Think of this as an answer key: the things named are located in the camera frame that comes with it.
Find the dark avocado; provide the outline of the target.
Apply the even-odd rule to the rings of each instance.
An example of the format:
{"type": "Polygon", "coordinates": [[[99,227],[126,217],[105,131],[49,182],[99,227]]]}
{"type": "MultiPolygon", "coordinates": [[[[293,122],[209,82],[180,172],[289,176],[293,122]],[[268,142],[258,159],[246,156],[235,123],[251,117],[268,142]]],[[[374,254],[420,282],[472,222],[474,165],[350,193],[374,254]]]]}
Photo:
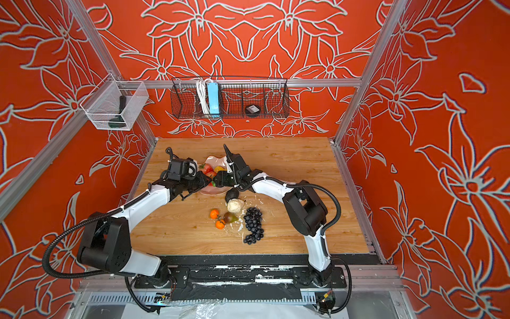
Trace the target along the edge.
{"type": "Polygon", "coordinates": [[[240,195],[239,190],[236,187],[233,187],[227,191],[224,199],[225,199],[226,203],[229,203],[231,200],[238,199],[239,195],[240,195]]]}

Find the small yellow fruit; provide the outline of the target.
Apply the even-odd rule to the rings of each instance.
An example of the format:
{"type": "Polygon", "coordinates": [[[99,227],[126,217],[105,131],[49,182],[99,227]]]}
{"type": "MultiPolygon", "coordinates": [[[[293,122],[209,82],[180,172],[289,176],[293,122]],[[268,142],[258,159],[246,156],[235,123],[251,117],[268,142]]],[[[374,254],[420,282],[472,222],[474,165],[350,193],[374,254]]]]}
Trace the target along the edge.
{"type": "Polygon", "coordinates": [[[220,171],[226,171],[226,170],[227,169],[225,167],[217,166],[217,167],[215,167],[214,172],[219,173],[220,171]]]}

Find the pink scalloped fruit bowl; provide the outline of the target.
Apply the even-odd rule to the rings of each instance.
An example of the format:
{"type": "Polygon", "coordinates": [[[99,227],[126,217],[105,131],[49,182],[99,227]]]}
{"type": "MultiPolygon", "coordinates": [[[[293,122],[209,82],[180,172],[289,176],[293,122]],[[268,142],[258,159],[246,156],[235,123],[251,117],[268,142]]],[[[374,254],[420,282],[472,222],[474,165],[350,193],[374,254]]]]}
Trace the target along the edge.
{"type": "Polygon", "coordinates": [[[203,195],[219,195],[235,186],[226,156],[222,158],[209,156],[204,163],[199,164],[199,171],[211,180],[208,186],[200,191],[203,195]]]}

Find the beige garlic bulb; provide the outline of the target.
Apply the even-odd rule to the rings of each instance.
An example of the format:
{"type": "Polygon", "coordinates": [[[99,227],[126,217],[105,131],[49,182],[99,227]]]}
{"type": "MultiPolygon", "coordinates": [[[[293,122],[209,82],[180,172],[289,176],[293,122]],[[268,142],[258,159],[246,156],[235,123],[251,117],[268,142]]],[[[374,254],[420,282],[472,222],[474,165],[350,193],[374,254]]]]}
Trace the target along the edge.
{"type": "Polygon", "coordinates": [[[241,214],[244,209],[245,202],[241,199],[231,199],[227,203],[227,211],[233,214],[241,214]]]}

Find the red strawberry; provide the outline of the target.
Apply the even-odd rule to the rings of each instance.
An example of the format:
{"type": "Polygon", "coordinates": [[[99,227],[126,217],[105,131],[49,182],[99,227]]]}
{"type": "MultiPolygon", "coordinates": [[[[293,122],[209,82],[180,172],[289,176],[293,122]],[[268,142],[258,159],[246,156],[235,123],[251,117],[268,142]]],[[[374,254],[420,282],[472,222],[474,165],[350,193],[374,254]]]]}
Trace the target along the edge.
{"type": "Polygon", "coordinates": [[[199,170],[207,175],[211,171],[214,171],[214,168],[209,163],[203,163],[199,166],[199,170]]]}

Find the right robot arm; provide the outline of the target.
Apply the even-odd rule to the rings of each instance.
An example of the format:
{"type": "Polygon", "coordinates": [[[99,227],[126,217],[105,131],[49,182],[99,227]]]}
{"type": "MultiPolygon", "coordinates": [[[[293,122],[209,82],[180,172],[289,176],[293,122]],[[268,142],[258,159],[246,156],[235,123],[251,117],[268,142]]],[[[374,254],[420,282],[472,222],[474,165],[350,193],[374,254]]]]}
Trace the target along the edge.
{"type": "Polygon", "coordinates": [[[325,232],[341,217],[338,199],[325,187],[309,183],[288,183],[260,170],[251,170],[240,154],[224,145],[227,165],[233,175],[234,188],[266,195],[282,203],[295,230],[304,236],[308,250],[308,268],[316,286],[332,286],[335,265],[325,232]]]}

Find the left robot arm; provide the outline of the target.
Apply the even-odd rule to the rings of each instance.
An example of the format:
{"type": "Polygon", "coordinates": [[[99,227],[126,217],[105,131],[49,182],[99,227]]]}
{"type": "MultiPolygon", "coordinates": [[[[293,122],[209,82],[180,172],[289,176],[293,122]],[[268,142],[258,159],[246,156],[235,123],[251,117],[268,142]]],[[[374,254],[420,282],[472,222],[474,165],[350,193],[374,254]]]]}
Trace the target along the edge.
{"type": "Polygon", "coordinates": [[[103,274],[145,276],[164,285],[171,276],[168,266],[159,257],[141,253],[131,244],[131,233],[146,217],[174,199],[185,199],[212,182],[192,159],[171,159],[160,178],[147,185],[138,197],[107,213],[96,212],[88,219],[58,235],[47,247],[41,264],[46,274],[57,279],[81,279],[103,274]],[[50,264],[58,244],[82,230],[77,260],[92,267],[84,273],[64,273],[50,264]]]}

